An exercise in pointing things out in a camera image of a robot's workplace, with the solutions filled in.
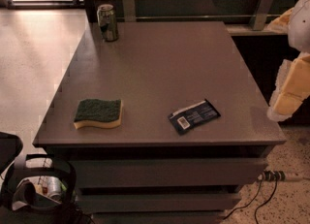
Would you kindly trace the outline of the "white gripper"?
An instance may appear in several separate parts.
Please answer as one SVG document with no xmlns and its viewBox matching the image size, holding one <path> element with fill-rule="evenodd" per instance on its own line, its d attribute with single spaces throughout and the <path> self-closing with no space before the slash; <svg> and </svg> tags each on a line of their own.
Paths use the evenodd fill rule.
<svg viewBox="0 0 310 224">
<path fill-rule="evenodd" d="M 280 65 L 266 113 L 272 121 L 285 121 L 310 96 L 310 0 L 298 0 L 266 29 L 288 33 L 289 45 L 301 51 L 296 59 L 284 59 Z"/>
</svg>

